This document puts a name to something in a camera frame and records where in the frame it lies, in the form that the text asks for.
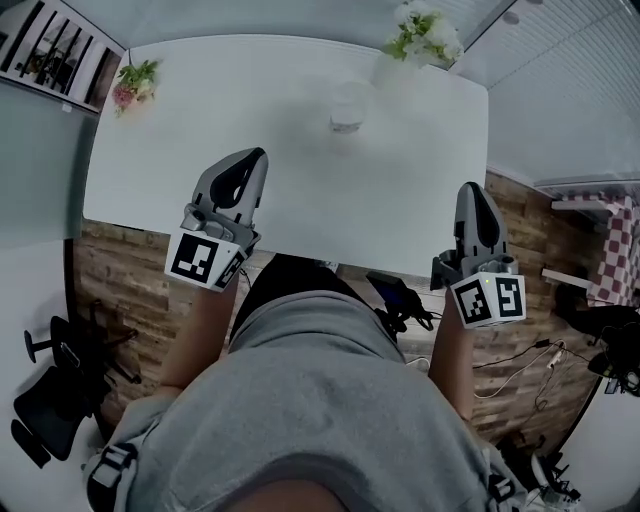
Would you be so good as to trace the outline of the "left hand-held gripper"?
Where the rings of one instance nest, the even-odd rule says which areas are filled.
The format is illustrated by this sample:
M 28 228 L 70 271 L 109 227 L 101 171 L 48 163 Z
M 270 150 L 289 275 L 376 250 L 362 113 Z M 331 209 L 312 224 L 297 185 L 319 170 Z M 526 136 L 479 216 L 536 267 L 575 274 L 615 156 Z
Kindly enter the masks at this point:
M 253 253 L 261 235 L 251 223 L 268 171 L 260 148 L 232 153 L 206 169 L 169 240 L 166 275 L 215 292 L 224 291 Z M 218 213 L 224 212 L 229 218 Z

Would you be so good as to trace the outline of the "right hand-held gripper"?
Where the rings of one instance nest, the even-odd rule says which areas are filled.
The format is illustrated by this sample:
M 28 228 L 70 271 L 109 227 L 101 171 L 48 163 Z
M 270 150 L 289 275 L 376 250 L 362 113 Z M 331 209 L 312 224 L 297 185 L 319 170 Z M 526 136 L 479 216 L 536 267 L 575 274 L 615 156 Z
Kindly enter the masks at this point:
M 454 260 L 454 250 L 434 257 L 431 289 L 451 291 L 465 329 L 524 320 L 524 276 L 518 273 L 515 259 L 507 254 L 507 228 L 502 213 L 475 182 L 465 183 L 457 194 L 454 237 L 462 259 Z

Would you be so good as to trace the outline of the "person's right forearm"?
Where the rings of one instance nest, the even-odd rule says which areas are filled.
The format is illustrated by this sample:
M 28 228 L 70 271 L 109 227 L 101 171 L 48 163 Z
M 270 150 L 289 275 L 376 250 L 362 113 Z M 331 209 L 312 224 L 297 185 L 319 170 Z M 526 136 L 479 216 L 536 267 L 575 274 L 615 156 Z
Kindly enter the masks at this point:
M 475 400 L 473 350 L 473 333 L 463 326 L 453 294 L 447 290 L 428 376 L 466 422 L 472 419 Z

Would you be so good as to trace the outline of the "person's left forearm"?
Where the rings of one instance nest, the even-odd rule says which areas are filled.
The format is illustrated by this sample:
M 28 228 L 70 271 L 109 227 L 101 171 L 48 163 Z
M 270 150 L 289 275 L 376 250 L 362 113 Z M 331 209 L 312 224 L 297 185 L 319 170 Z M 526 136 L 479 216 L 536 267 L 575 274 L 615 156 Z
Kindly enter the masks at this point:
M 162 362 L 156 394 L 177 397 L 219 359 L 237 288 L 235 277 L 220 293 L 198 289 L 189 314 Z

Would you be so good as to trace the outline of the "white side table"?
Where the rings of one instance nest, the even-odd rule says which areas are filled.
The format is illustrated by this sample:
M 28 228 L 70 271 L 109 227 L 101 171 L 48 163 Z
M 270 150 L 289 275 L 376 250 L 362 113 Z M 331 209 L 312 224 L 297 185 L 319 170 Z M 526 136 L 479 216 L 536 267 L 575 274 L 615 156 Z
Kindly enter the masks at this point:
M 630 196 L 640 207 L 640 180 L 563 184 L 555 185 L 553 189 L 557 195 L 551 203 L 554 210 L 578 211 L 601 218 L 605 225 L 605 239 L 610 213 L 604 202 Z M 580 279 L 552 271 L 545 271 L 543 274 L 550 279 L 581 287 L 586 290 L 586 295 L 596 278 L 596 274 L 592 279 Z

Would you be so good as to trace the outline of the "person's black trousers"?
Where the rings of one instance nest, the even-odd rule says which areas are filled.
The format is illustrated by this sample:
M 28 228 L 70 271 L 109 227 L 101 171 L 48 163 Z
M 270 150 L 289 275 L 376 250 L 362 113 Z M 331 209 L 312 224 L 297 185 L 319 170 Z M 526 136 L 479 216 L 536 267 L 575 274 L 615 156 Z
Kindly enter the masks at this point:
M 236 315 L 230 333 L 233 340 L 244 321 L 259 307 L 282 297 L 302 292 L 330 291 L 367 303 L 333 271 L 319 261 L 276 254 L 260 272 Z

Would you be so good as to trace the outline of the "checkered tablecloth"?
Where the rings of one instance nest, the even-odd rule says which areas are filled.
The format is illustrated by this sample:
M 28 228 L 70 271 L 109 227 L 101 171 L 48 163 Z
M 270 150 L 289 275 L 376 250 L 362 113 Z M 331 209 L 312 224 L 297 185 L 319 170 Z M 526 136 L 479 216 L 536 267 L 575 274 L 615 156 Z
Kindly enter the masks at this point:
M 596 278 L 587 292 L 591 307 L 640 303 L 640 207 L 630 196 L 604 202 L 610 213 Z

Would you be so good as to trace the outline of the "pink flower bouquet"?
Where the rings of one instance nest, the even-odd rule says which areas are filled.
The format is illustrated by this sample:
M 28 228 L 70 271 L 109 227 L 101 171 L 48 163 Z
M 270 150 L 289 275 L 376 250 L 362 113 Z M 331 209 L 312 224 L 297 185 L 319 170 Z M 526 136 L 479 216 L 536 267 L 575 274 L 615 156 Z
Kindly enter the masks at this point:
M 117 117 L 155 97 L 158 66 L 158 60 L 145 60 L 138 65 L 129 62 L 119 71 L 111 92 Z

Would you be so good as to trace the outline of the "white vase with white flowers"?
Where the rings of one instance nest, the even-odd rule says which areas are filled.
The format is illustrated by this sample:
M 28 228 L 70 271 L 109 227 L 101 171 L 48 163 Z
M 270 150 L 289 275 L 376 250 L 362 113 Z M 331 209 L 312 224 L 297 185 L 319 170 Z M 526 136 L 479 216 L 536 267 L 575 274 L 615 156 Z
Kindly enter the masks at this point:
M 447 71 L 464 55 L 458 30 L 425 0 L 404 0 L 395 10 L 396 32 L 381 48 L 370 82 L 378 90 L 414 85 L 424 70 Z

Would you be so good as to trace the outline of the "black metal rack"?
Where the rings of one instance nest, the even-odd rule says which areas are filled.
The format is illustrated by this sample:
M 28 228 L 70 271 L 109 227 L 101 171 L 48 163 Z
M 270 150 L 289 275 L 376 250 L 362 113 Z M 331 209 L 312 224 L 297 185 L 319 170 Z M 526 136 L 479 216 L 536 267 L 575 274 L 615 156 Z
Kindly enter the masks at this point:
M 98 113 L 123 53 L 64 0 L 0 0 L 0 81 Z

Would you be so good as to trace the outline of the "person's grey shirt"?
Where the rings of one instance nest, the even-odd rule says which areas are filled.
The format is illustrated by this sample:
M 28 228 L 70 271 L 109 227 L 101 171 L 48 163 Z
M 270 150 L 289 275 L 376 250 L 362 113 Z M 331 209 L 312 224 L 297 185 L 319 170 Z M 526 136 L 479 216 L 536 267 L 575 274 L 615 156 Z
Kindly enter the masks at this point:
M 177 397 L 132 402 L 91 512 L 523 512 L 527 492 L 378 316 L 336 292 L 256 309 Z

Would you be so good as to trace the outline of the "black office chair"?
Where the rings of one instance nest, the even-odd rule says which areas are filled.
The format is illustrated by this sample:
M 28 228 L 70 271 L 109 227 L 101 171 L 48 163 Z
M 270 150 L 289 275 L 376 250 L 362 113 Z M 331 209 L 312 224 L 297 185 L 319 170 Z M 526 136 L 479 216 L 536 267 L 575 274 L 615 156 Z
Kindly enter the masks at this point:
M 50 338 L 35 342 L 29 331 L 23 332 L 26 351 L 32 362 L 36 354 L 49 350 L 53 364 L 26 391 L 13 401 L 17 418 L 11 422 L 11 434 L 23 452 L 43 468 L 53 458 L 65 461 L 84 418 L 103 423 L 101 405 L 112 390 L 115 371 L 130 384 L 142 382 L 138 374 L 119 364 L 116 348 L 138 336 L 135 329 L 111 340 L 108 330 L 98 324 L 97 310 L 102 301 L 89 304 L 89 318 L 74 322 L 54 316 Z

